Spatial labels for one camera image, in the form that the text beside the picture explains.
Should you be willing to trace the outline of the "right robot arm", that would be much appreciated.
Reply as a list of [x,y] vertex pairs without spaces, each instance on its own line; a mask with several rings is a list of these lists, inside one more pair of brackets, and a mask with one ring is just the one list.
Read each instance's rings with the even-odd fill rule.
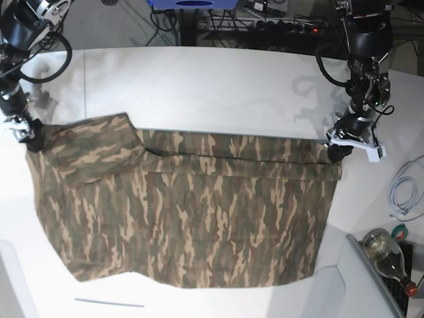
[[[72,60],[72,47],[60,28],[72,1],[11,1],[1,13],[1,112],[5,128],[31,152],[44,146],[42,123],[28,111],[28,97],[19,81],[48,83],[67,69]],[[57,40],[66,50],[66,59],[59,70],[46,78],[31,78],[21,68],[36,54]]]

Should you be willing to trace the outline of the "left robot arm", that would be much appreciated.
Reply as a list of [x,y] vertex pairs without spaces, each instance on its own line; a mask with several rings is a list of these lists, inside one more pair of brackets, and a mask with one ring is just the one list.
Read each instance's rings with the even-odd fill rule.
[[350,79],[341,82],[326,71],[322,54],[327,44],[318,46],[315,58],[324,77],[345,89],[350,102],[343,114],[337,115],[327,133],[330,161],[341,162],[357,148],[364,150],[370,162],[379,162],[386,149],[378,140],[376,127],[383,116],[391,115],[389,104],[389,53],[393,47],[390,11],[397,1],[332,1],[339,19],[336,32],[347,54]]

